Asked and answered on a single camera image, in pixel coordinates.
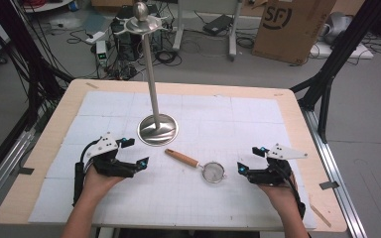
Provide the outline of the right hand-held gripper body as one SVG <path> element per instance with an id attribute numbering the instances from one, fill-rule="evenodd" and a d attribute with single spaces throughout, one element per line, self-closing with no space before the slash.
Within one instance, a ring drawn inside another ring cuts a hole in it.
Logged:
<path id="1" fill-rule="evenodd" d="M 267 161 L 267 168 L 261 170 L 250 170 L 246 177 L 255 184 L 279 185 L 284 182 L 292 173 L 289 160 L 305 159 L 308 154 L 283 146 L 281 144 L 274 145 L 271 149 L 267 149 L 264 158 Z"/>

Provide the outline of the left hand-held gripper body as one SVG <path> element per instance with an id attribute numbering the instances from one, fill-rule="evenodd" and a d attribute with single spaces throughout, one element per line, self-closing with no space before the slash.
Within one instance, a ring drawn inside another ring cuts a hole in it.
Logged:
<path id="1" fill-rule="evenodd" d="M 85 171 L 94 166 L 97 172 L 108 177 L 131 178 L 138 171 L 136 164 L 120 162 L 116 159 L 120 148 L 110 132 L 92 141 L 84 148 L 84 155 L 88 158 Z"/>

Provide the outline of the small strainer with wooden handle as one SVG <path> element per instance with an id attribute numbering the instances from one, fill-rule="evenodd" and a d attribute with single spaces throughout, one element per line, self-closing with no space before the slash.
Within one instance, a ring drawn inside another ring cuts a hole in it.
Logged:
<path id="1" fill-rule="evenodd" d="M 172 149 L 166 149 L 165 153 L 188 167 L 199 169 L 203 179 L 207 182 L 219 183 L 225 178 L 225 168 L 218 162 L 202 164 L 200 161 Z"/>

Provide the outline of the tall metal rack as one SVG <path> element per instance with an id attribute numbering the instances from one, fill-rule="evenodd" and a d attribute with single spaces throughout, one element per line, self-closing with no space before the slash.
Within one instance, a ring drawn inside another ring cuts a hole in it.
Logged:
<path id="1" fill-rule="evenodd" d="M 133 5 L 133 16 L 124 19 L 123 30 L 119 35 L 129 33 L 142 38 L 142 50 L 147 71 L 152 114 L 144 118 L 138 125 L 139 139 L 149 146 L 164 146 L 173 142 L 179 134 L 178 122 L 171 116 L 162 114 L 156 91 L 150 36 L 163 29 L 162 19 L 149 14 L 146 3 L 141 1 Z"/>

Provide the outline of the person's left hand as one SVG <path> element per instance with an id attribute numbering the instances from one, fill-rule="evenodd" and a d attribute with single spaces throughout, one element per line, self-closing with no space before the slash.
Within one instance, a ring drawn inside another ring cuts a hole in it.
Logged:
<path id="1" fill-rule="evenodd" d="M 82 195 L 86 198 L 100 200 L 116 184 L 123 181 L 122 177 L 108 177 L 97 172 L 90 166 L 85 177 Z"/>

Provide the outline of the person's right hand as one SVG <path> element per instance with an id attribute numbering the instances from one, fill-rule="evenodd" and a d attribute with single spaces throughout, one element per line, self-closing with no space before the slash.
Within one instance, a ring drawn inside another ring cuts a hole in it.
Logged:
<path id="1" fill-rule="evenodd" d="M 298 214 L 298 205 L 292 189 L 286 184 L 270 186 L 259 184 L 279 214 Z"/>

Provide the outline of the thin wooden strip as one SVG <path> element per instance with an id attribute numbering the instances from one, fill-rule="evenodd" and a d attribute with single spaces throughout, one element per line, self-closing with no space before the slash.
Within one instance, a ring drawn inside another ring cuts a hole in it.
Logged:
<path id="1" fill-rule="evenodd" d="M 317 217 L 327 226 L 331 227 L 331 223 L 325 218 L 325 216 L 314 206 L 311 204 L 312 211 L 317 215 Z"/>

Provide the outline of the wooden table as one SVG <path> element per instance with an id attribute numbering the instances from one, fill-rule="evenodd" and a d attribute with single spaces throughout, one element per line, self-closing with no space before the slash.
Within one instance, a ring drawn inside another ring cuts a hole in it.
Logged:
<path id="1" fill-rule="evenodd" d="M 148 84 L 140 81 L 92 79 L 77 79 L 73 81 L 66 90 L 35 148 L 27 159 L 27 166 L 35 169 L 34 172 L 31 175 L 18 176 L 0 205 L 0 224 L 43 224 L 32 223 L 29 217 L 39 198 L 47 172 L 60 150 L 64 136 L 76 116 L 84 97 L 91 91 L 146 93 L 150 97 Z M 308 154 L 305 159 L 294 160 L 291 163 L 297 179 L 301 199 L 307 208 L 304 219 L 306 227 L 313 231 L 322 232 L 342 232 L 346 229 L 346 223 L 334 193 L 330 189 L 322 190 L 319 186 L 320 183 L 326 181 L 326 173 L 297 99 L 291 90 L 261 87 L 157 83 L 156 91 L 157 97 L 161 94 L 196 96 L 222 95 L 277 100 L 290 141 L 286 147 Z M 81 160 L 77 162 L 87 160 L 87 157 L 84 155 L 84 149 L 81 155 Z M 311 204 L 325 216 L 331 223 L 331 227 L 327 227 L 318 218 L 312 211 Z"/>

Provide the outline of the white grid mat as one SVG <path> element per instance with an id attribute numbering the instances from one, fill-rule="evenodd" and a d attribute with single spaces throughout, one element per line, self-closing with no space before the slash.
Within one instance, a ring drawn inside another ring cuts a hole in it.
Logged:
<path id="1" fill-rule="evenodd" d="M 289 145 L 275 99 L 161 94 L 161 112 L 175 118 L 179 134 L 170 149 L 202 164 L 225 168 L 225 178 L 209 183 L 200 170 L 166 155 L 164 148 L 136 141 L 118 152 L 122 162 L 142 158 L 148 167 L 113 187 L 99 203 L 96 224 L 126 227 L 279 230 L 281 220 L 268 197 L 238 164 L 264 169 L 255 147 Z M 45 177 L 29 220 L 62 224 L 72 210 L 74 165 L 85 146 L 105 133 L 136 138 L 139 122 L 151 112 L 146 93 L 91 91 L 84 97 Z"/>

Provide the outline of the white box with green light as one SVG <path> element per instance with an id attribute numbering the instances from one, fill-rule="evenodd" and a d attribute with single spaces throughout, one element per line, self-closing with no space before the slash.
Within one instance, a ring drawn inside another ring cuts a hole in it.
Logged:
<path id="1" fill-rule="evenodd" d="M 107 47 L 105 41 L 97 41 L 95 44 L 96 60 L 100 65 L 107 65 Z"/>

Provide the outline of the white power strip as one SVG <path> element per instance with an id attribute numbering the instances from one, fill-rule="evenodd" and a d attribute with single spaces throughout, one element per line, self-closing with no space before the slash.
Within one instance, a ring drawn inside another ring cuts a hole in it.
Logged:
<path id="1" fill-rule="evenodd" d="M 88 44 L 94 44 L 96 41 L 99 41 L 105 35 L 104 32 L 97 32 L 93 34 L 91 37 L 88 37 L 85 41 Z"/>

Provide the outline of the black metal stand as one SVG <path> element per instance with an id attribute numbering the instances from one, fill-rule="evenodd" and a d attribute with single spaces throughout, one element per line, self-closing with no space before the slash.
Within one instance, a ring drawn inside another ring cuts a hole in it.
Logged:
<path id="1" fill-rule="evenodd" d="M 326 143 L 326 124 L 332 83 L 368 30 L 381 16 L 381 0 L 365 0 L 321 69 L 311 78 L 291 87 L 294 93 L 306 89 L 298 103 L 305 111 L 313 111 L 320 101 L 317 133 Z"/>

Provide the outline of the brown cardboard box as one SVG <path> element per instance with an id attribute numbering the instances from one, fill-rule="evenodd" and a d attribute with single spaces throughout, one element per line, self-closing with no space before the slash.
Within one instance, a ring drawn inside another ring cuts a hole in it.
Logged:
<path id="1" fill-rule="evenodd" d="M 336 0 L 266 0 L 252 54 L 303 64 Z"/>

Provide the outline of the flat black device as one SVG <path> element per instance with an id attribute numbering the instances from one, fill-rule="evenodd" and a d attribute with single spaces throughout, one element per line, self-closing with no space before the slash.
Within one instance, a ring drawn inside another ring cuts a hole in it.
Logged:
<path id="1" fill-rule="evenodd" d="M 210 35 L 216 36 L 219 33 L 226 30 L 231 24 L 232 24 L 232 18 L 225 15 L 225 14 L 222 14 L 221 16 L 217 17 L 216 19 L 205 24 L 202 27 L 202 29 L 206 33 L 209 33 Z"/>

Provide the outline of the white flat board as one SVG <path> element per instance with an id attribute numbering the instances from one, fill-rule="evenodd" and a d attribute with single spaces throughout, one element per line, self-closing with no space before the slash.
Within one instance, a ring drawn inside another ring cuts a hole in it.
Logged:
<path id="1" fill-rule="evenodd" d="M 330 45 L 317 42 L 311 48 L 311 56 L 314 58 L 328 58 L 332 53 Z M 351 59 L 371 60 L 373 54 L 362 44 L 359 44 L 350 56 Z"/>

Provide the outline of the grey rounded object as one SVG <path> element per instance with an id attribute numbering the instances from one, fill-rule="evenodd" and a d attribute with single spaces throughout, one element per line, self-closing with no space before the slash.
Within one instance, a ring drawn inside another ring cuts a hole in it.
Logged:
<path id="1" fill-rule="evenodd" d="M 323 25 L 320 36 L 329 45 L 343 32 L 345 32 L 352 22 L 352 18 L 341 12 L 331 13 Z"/>

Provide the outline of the aluminium rail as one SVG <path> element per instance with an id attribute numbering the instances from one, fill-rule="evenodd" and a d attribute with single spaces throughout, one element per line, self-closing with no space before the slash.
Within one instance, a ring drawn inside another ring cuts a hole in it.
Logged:
<path id="1" fill-rule="evenodd" d="M 16 137 L 10 137 L 9 142 L 4 144 L 3 152 L 0 153 L 0 190 L 10 174 L 22 167 L 21 161 L 33 149 L 32 144 L 36 136 L 36 130 L 31 129 L 30 131 L 23 131 Z"/>
<path id="2" fill-rule="evenodd" d="M 313 111 L 303 109 L 302 113 L 317 147 L 319 158 L 324 166 L 328 181 L 331 183 L 330 188 L 336 196 L 336 200 L 344 217 L 350 236 L 352 238 L 367 238 L 367 234 L 349 195 L 348 189 L 334 159 L 331 148 L 327 142 L 322 140 L 318 132 L 318 118 Z"/>

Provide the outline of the white metal frame stand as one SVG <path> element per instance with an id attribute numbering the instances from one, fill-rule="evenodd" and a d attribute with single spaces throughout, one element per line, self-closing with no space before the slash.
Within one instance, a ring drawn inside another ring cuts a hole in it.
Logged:
<path id="1" fill-rule="evenodd" d="M 231 60 L 234 60 L 237 56 L 236 29 L 242 5 L 243 0 L 178 0 L 178 26 L 173 43 L 173 50 L 178 51 L 181 48 L 185 30 L 185 12 L 197 11 L 202 13 L 225 14 L 233 17 L 231 29 L 227 36 L 229 49 L 228 56 Z"/>

